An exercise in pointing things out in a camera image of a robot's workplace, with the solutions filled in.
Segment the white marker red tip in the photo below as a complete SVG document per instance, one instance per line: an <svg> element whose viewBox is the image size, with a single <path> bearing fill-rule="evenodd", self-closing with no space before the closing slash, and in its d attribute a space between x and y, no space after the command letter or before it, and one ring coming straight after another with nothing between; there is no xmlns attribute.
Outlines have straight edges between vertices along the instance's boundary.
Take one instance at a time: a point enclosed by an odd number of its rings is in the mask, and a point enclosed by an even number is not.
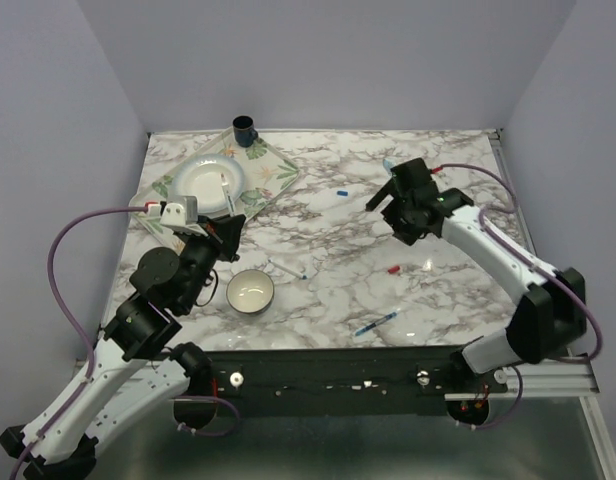
<svg viewBox="0 0 616 480"><path fill-rule="evenodd" d="M230 185L229 182L226 178L226 176L221 173L220 174L220 178L221 178L221 186L222 186L222 192L225 198L225 202L227 205L227 209L228 209L228 213L231 217L234 217L236 215L236 211L235 211L235 206L231 197L231 193L230 193Z"/></svg>

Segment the blue gel pen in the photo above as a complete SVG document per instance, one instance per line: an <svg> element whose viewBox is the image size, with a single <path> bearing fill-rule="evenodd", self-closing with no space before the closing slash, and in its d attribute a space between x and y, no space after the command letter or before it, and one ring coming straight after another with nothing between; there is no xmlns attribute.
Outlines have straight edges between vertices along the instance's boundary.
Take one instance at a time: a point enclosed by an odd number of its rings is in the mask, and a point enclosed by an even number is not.
<svg viewBox="0 0 616 480"><path fill-rule="evenodd" d="M373 329L375 329L375 328L377 328L377 327L387 323L388 321L390 321L393 318L395 318L398 315L398 313L399 313L399 311L395 310L393 312L390 312L390 313L382 316L381 318L378 318L378 319L372 321L371 323L369 323L369 324L359 328L358 330L356 330L354 332L354 336L355 337L361 336L361 335L365 334L366 332L371 331L371 330L373 330Z"/></svg>

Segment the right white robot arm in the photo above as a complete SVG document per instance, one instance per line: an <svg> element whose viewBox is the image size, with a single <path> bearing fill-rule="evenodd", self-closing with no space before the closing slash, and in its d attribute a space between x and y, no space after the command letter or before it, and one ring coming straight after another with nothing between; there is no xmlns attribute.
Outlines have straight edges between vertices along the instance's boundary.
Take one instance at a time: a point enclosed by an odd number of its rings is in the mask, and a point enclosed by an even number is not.
<svg viewBox="0 0 616 480"><path fill-rule="evenodd" d="M563 351L587 331L585 281L575 269L558 270L501 232L485 208L457 188L439 190L421 158L397 164L390 178L366 203L382 201L384 221L406 245L433 234L457 247L484 269L515 305L508 325L454 353L448 379L468 392L485 373L516 364L538 364Z"/></svg>

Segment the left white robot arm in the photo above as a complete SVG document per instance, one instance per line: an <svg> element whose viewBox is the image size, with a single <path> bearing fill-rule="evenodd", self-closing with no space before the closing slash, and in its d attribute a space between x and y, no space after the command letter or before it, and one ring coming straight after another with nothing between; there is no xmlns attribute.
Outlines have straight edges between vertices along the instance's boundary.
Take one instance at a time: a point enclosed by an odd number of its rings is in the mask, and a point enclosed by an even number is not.
<svg viewBox="0 0 616 480"><path fill-rule="evenodd" d="M159 402L176 398L231 408L218 395L212 361L195 343L171 346L218 261L235 262L244 215L196 216L175 226L181 252L147 251L130 277L132 295L85 365L35 420L7 428L0 444L15 458L11 477L84 479L98 453Z"/></svg>

